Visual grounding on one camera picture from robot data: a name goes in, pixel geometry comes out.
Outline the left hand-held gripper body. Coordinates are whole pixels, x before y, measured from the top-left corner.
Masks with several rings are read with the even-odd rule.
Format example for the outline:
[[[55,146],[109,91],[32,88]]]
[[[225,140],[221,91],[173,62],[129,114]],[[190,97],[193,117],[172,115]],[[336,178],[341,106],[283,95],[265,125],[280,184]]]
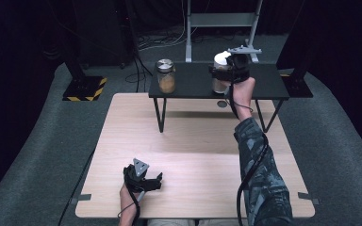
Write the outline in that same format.
[[[134,158],[132,164],[123,168],[123,179],[126,187],[134,193],[145,191],[144,182],[156,179],[145,178],[148,168],[149,165],[147,163]]]

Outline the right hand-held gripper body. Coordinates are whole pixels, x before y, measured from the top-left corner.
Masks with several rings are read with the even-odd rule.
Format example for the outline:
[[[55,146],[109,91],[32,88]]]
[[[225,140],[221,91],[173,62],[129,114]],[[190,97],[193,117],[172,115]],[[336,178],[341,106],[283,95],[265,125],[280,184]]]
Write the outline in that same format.
[[[239,83],[250,77],[250,63],[257,62],[257,54],[261,54],[260,49],[255,49],[251,45],[228,48],[230,54],[226,58],[230,68],[225,73],[225,80],[231,83]]]

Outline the white-lidded glass jar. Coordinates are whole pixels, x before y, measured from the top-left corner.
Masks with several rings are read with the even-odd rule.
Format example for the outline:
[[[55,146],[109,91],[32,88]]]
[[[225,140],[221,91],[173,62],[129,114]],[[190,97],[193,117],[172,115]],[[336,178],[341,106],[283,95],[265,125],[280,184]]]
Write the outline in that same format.
[[[231,56],[231,54],[228,53],[227,51],[223,51],[223,52],[215,55],[214,63],[213,63],[214,68],[219,69],[219,70],[228,70],[229,65],[228,65],[226,59],[230,56]],[[227,90],[227,86],[222,84],[221,81],[215,77],[212,78],[212,88],[213,88],[214,92],[220,93],[220,94],[225,93],[225,91]]]

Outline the black shelf with metal legs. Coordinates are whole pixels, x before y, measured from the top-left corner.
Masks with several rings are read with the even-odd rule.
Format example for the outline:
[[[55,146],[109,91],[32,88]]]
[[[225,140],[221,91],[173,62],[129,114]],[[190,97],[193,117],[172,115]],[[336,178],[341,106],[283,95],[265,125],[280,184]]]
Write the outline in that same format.
[[[253,64],[250,66],[250,75],[255,79],[253,99],[264,132],[268,132],[272,122],[284,101],[289,99],[284,82],[272,64]],[[164,131],[167,100],[179,99],[223,99],[222,94],[212,90],[212,77],[208,72],[207,63],[177,63],[175,65],[175,90],[170,94],[163,93],[159,88],[157,75],[153,77],[148,95],[153,99],[158,130]],[[265,124],[260,100],[276,100],[278,102],[268,124]]]

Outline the glass jar with brown powder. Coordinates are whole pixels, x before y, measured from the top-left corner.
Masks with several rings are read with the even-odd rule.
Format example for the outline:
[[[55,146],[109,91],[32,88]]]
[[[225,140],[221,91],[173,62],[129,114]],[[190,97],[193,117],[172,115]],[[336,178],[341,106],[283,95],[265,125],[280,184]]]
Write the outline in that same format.
[[[159,89],[163,93],[175,91],[175,67],[170,59],[163,58],[156,63]]]

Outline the person's left hand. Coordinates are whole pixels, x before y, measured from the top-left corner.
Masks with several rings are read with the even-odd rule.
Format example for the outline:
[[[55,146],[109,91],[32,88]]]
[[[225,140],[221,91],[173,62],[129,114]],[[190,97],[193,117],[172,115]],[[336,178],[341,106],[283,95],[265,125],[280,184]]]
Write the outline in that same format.
[[[120,190],[120,200],[121,200],[121,208],[125,209],[126,207],[131,206],[135,203],[135,201],[140,202],[144,196],[145,192],[129,192],[126,185],[123,185]]]

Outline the person's right hand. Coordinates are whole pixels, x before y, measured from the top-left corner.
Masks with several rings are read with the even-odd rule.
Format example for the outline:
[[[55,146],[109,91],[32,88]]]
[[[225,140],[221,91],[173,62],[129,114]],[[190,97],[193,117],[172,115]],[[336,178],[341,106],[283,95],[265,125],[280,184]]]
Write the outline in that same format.
[[[229,87],[232,93],[229,95],[231,108],[237,114],[240,121],[252,117],[251,101],[255,88],[255,79],[253,77],[247,80],[232,84],[228,81],[222,81],[222,84]]]

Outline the black stand base striped edge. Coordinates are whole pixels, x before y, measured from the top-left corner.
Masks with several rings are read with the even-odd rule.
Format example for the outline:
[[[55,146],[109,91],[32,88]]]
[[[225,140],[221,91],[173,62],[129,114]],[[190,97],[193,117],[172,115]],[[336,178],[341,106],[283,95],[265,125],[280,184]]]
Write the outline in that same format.
[[[65,65],[72,81],[63,93],[63,101],[96,101],[99,99],[107,79],[103,76],[86,76],[78,64],[71,46],[64,41],[61,44]]]

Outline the grey metal stand frame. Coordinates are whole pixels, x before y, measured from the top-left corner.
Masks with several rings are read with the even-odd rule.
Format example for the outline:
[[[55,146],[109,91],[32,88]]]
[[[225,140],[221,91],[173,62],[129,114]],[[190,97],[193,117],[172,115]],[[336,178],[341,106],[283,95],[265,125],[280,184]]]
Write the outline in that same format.
[[[192,13],[190,10],[191,0],[187,1],[187,16],[185,19],[187,29],[185,61],[192,62],[191,34],[193,28],[201,27],[250,27],[249,38],[240,47],[229,48],[231,54],[246,54],[254,63],[258,63],[260,49],[255,49],[253,42],[260,17],[263,0],[257,0],[253,12],[238,13]]]

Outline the grey table bracket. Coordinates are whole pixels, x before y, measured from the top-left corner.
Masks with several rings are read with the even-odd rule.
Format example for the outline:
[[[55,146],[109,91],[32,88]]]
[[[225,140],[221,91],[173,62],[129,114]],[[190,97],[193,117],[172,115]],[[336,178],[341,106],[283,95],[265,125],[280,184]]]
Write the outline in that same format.
[[[70,204],[77,204],[80,201],[90,201],[91,194],[80,194],[77,197],[70,198]]]
[[[308,193],[298,192],[298,198],[299,198],[299,199],[303,199],[303,200],[312,201],[313,205],[320,205],[320,204],[321,204],[321,200],[320,200],[320,199],[313,198],[313,197],[312,197],[310,194],[308,194]]]

